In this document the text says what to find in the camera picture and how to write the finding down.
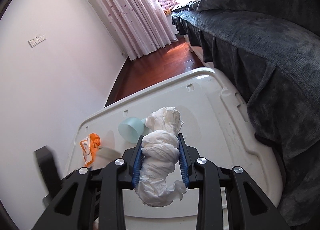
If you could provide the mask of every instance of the metal screw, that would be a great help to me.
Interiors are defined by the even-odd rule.
[[[79,169],[79,174],[86,174],[87,172],[88,172],[88,169],[85,167]]]
[[[243,169],[239,166],[236,166],[234,169],[235,173],[241,174],[243,172]]]
[[[198,158],[197,159],[197,162],[199,163],[199,164],[205,164],[206,162],[207,162],[207,160],[205,159],[205,158]]]
[[[116,165],[122,165],[122,164],[124,164],[124,160],[123,159],[117,159],[117,160],[115,160],[115,164]]]

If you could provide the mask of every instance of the dark gray blanket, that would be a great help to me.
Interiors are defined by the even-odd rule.
[[[237,87],[257,134],[278,145],[286,169],[278,208],[290,226],[303,225],[320,204],[320,38],[312,24],[320,18],[316,11],[301,20],[290,11],[208,10],[202,1],[206,10],[191,2],[173,12],[173,23]],[[296,1],[294,9],[308,12],[309,0]]]

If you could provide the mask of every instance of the rolled diaper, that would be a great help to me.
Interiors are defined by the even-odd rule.
[[[182,181],[176,180],[170,186],[165,181],[168,174],[174,172],[179,160],[179,140],[176,136],[182,124],[175,107],[163,107],[147,117],[146,126],[155,131],[146,135],[141,143],[145,158],[135,192],[148,206],[170,205],[175,199],[181,200],[186,193]]]

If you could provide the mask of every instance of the blue gripper pad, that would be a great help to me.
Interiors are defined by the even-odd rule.
[[[187,164],[187,159],[186,159],[186,155],[184,152],[184,148],[183,148],[183,144],[181,142],[180,136],[178,137],[178,140],[179,140],[179,153],[180,153],[179,165],[181,170],[181,177],[186,187],[189,187],[190,180],[189,180],[189,173],[188,173],[188,164]]]
[[[132,167],[132,181],[131,181],[133,188],[136,188],[138,186],[139,179],[140,179],[140,169],[142,167],[142,163],[144,160],[144,155],[142,154],[142,151],[141,151],[142,138],[143,136],[140,136],[140,139],[136,146],[136,148],[138,148],[137,152],[136,150],[134,152],[134,154],[136,153],[136,158],[134,160],[134,164]]]

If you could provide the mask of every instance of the orange package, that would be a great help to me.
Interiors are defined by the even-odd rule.
[[[100,137],[96,133],[90,133],[89,136],[80,142],[84,157],[84,166],[91,167],[96,153],[100,146]]]

